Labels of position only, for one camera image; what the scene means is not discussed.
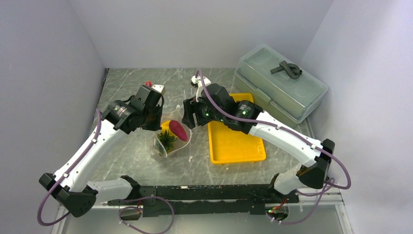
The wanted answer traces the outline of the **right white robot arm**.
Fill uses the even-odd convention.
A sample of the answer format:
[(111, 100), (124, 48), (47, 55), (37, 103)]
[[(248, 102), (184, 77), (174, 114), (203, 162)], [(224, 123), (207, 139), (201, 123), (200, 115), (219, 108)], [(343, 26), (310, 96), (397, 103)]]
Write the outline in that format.
[(292, 155), (299, 164), (287, 172), (276, 174), (268, 189), (269, 198), (281, 202), (287, 194), (307, 186), (322, 189), (330, 167), (331, 149), (323, 142), (305, 136), (276, 120), (268, 112), (249, 100), (235, 101), (227, 90), (210, 84), (199, 97), (183, 101), (182, 123), (188, 128), (221, 122), (233, 131), (261, 138)]

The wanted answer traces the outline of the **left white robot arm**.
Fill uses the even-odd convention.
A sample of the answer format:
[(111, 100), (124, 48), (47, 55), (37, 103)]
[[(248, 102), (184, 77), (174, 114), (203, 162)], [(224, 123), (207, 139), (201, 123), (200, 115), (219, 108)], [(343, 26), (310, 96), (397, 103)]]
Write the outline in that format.
[(109, 151), (128, 134), (138, 128), (149, 131), (160, 129), (162, 107), (146, 107), (139, 101), (126, 104), (116, 100), (103, 113), (92, 134), (72, 158), (54, 173), (44, 173), (39, 183), (58, 203), (74, 217), (81, 217), (94, 204), (111, 200), (123, 200), (135, 204), (141, 194), (140, 185), (123, 175), (110, 181), (91, 181), (97, 166)]

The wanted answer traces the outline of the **purple toy sweet potato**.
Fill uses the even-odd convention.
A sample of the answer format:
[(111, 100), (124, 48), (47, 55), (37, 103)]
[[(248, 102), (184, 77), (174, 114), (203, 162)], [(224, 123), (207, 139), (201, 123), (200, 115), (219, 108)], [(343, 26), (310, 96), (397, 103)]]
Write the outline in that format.
[(188, 136), (183, 126), (176, 120), (171, 120), (169, 122), (170, 131), (176, 135), (181, 141), (188, 141)]

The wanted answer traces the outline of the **orange toy pineapple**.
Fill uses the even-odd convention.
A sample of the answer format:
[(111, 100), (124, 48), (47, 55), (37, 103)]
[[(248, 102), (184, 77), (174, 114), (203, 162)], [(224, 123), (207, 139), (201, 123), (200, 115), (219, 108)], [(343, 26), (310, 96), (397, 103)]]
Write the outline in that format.
[(174, 149), (174, 143), (177, 140), (177, 136), (174, 135), (172, 132), (164, 132), (159, 133), (157, 135), (160, 143), (164, 146), (167, 153), (170, 153)]

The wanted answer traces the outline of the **clear zip top bag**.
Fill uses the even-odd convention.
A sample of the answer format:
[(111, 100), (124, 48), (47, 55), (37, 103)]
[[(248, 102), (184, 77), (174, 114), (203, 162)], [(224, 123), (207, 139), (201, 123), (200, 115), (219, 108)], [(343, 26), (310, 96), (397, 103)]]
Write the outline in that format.
[(151, 157), (168, 158), (189, 145), (192, 131), (182, 123), (183, 107), (177, 105), (172, 112), (161, 116), (161, 129), (150, 140)]

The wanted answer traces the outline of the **yellow toy lemon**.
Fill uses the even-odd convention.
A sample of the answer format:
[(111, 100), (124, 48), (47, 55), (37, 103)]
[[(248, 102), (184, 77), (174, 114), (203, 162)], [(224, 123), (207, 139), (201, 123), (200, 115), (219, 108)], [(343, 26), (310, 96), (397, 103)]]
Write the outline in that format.
[(170, 133), (171, 132), (170, 127), (169, 127), (169, 123), (170, 123), (170, 120), (167, 120), (167, 121), (165, 121), (161, 124), (161, 132), (162, 133), (164, 133), (164, 132)]

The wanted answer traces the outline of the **yellow plastic tray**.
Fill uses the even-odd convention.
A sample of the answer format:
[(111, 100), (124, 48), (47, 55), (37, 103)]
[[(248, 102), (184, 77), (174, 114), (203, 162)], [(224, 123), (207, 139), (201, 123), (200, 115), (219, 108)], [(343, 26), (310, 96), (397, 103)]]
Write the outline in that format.
[(211, 163), (255, 163), (266, 159), (261, 138), (233, 131), (220, 120), (211, 121), (207, 127)]

